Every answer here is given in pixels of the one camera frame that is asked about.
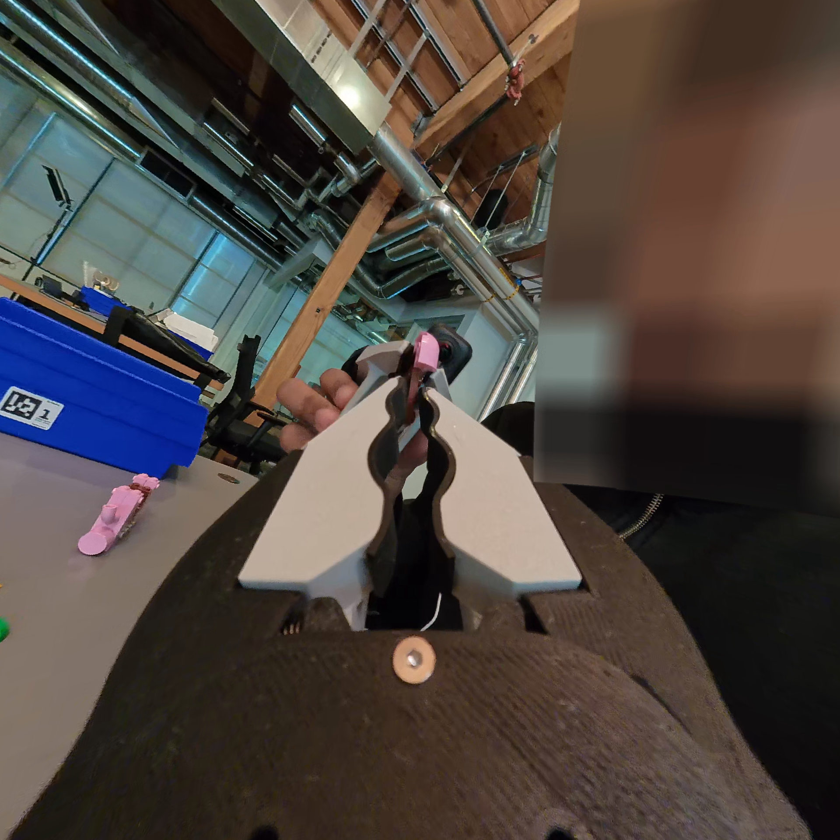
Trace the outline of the black stand with panel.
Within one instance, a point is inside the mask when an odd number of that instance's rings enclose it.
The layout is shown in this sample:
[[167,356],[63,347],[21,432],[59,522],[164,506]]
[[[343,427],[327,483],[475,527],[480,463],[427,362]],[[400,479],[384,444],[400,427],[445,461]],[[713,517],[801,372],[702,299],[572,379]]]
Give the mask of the black stand with panel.
[[65,183],[62,180],[60,172],[54,167],[43,165],[45,170],[49,188],[59,208],[59,216],[51,228],[51,231],[45,238],[45,242],[35,258],[35,263],[41,265],[49,255],[49,252],[54,248],[56,241],[60,234],[70,221],[70,217],[74,210],[74,203],[70,197]]

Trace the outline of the wooden work desk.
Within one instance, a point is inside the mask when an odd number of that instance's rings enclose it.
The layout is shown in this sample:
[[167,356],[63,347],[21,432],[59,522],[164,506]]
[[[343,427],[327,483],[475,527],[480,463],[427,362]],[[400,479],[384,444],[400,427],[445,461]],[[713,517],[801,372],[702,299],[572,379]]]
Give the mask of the wooden work desk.
[[[89,334],[97,340],[103,340],[106,323],[93,318],[89,313],[46,295],[34,285],[5,275],[1,275],[1,287],[3,297],[23,301],[25,305],[35,307],[38,312],[48,314],[51,318],[65,323],[67,326],[71,325],[74,329]],[[116,346],[121,351],[135,358],[143,359],[160,370],[199,385],[203,390],[221,392],[231,379],[230,374],[225,371],[219,371],[219,375],[207,379],[195,366],[165,356],[163,353],[131,337],[119,336]]]

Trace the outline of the rectangular metal air duct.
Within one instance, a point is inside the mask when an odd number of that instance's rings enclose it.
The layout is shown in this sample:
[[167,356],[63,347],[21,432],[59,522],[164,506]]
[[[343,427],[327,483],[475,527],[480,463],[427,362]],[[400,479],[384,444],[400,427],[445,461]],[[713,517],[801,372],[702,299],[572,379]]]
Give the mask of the rectangular metal air duct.
[[352,154],[368,147],[390,102],[314,6],[307,1],[214,5]]

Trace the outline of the wooden support post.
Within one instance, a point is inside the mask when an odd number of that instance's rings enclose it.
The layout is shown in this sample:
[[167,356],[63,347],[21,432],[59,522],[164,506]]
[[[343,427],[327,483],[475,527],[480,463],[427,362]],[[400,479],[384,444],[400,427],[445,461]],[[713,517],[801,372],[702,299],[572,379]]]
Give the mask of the wooden support post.
[[258,404],[273,407],[277,403],[280,386],[295,379],[303,357],[400,191],[399,184],[388,173],[384,173],[371,190],[260,376],[255,388]]

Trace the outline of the pink toy brick assembly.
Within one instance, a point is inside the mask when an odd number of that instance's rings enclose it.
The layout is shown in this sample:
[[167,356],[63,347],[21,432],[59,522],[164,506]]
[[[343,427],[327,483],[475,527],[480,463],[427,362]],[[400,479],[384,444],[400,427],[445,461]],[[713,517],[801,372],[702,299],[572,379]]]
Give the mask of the pink toy brick assembly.
[[88,557],[110,551],[131,530],[146,501],[160,483],[156,477],[139,474],[130,484],[113,488],[92,527],[79,538],[78,551]]

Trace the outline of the small blue bin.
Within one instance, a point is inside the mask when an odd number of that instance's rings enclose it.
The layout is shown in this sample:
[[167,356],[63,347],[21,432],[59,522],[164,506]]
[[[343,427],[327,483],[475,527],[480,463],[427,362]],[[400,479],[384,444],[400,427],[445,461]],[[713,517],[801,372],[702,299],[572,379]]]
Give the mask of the small blue bin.
[[106,319],[111,316],[112,310],[115,308],[129,308],[128,304],[110,292],[95,287],[79,289],[79,300],[87,305],[90,312],[96,312]]

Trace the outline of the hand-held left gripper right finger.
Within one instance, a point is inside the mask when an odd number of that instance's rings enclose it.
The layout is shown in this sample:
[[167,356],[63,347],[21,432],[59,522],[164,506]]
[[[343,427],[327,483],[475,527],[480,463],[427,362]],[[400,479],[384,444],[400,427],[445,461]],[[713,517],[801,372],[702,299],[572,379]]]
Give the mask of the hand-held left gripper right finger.
[[432,389],[419,401],[427,477],[406,504],[406,626],[543,632],[530,599],[583,574],[518,451]]

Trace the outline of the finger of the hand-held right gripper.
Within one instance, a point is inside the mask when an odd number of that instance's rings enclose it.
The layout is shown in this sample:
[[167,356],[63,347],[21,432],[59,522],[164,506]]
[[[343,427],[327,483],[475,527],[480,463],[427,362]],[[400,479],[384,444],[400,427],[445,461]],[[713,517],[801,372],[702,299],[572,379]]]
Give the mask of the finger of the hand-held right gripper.
[[421,399],[421,395],[428,389],[436,390],[440,394],[442,394],[443,397],[445,397],[446,399],[451,399],[451,395],[449,393],[448,388],[448,381],[443,369],[437,369],[434,373],[423,375],[423,379],[419,387],[419,392],[416,401],[416,419],[414,423],[408,427],[404,426],[403,424],[398,435],[397,445],[400,454],[405,450],[405,448],[408,445],[411,444],[415,436],[421,431],[421,417],[419,415],[418,405]]
[[402,340],[364,349],[355,361],[359,388],[353,394],[353,406],[392,378],[403,380],[406,391],[406,375],[413,369],[413,346]]

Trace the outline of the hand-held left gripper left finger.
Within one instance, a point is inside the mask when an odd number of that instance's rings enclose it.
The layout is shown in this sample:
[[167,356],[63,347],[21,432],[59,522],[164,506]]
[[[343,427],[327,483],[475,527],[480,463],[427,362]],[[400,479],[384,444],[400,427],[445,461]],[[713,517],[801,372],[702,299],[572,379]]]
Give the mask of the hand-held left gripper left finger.
[[370,593],[394,563],[394,493],[408,385],[385,378],[300,452],[238,574],[246,589],[332,598],[362,631]]

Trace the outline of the silver round ventilation duct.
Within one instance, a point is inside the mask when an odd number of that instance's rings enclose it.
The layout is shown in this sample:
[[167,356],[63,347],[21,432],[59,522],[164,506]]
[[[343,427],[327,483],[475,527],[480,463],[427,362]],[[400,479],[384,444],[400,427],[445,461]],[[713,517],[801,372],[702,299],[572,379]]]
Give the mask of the silver round ventilation duct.
[[536,364],[539,314],[500,256],[545,242],[548,235],[553,174],[561,126],[558,124],[539,153],[538,176],[530,212],[518,223],[492,234],[478,234],[467,216],[437,187],[417,158],[384,123],[369,149],[416,204],[384,224],[369,251],[384,250],[393,261],[430,249],[444,258],[483,304],[513,334],[513,344],[478,419],[484,419],[521,392]]

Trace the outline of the black office chair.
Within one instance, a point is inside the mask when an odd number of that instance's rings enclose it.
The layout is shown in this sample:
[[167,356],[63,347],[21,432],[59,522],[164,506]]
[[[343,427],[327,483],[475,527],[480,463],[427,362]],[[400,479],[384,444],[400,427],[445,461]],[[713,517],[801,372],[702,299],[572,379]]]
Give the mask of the black office chair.
[[233,384],[225,398],[209,412],[201,448],[211,447],[213,456],[233,456],[234,466],[248,465],[252,476],[260,476],[263,466],[274,465],[286,452],[280,445],[279,431],[290,423],[286,417],[256,402],[252,386],[260,336],[244,336],[239,343]]

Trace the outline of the blue plastic bin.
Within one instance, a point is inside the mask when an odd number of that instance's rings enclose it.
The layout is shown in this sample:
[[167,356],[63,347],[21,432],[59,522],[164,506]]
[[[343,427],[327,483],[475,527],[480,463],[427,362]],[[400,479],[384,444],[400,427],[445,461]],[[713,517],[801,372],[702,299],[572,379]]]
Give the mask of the blue plastic bin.
[[163,478],[190,467],[201,389],[8,298],[1,300],[1,431]]

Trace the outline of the person's black zip jacket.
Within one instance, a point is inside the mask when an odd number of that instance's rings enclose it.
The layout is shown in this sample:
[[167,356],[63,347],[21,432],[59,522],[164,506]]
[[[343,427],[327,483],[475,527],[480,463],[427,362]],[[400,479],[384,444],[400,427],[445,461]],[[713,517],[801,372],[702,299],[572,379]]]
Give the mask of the person's black zip jacket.
[[537,483],[583,574],[526,599],[583,675],[573,777],[543,824],[587,838],[838,838],[838,519]]

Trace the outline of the person's right hand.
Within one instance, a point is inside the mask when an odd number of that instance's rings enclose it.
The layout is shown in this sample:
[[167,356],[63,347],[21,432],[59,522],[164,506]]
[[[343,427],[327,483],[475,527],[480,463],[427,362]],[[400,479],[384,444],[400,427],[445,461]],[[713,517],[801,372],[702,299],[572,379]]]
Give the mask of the person's right hand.
[[[295,419],[279,433],[280,446],[286,454],[306,447],[308,442],[332,425],[355,395],[359,386],[346,372],[329,369],[318,386],[310,386],[295,378],[283,381],[276,399]],[[427,439],[417,433],[404,447],[391,469],[386,485],[402,492],[409,476],[427,459]]]

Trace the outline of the white boxes stack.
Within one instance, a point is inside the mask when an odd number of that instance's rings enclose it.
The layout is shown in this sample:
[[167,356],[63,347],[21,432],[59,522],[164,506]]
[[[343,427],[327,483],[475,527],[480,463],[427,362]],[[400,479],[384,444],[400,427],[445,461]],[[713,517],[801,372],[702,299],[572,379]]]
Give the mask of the white boxes stack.
[[217,349],[219,338],[215,331],[171,309],[156,312],[151,320],[164,331],[186,342],[205,361],[209,361]]

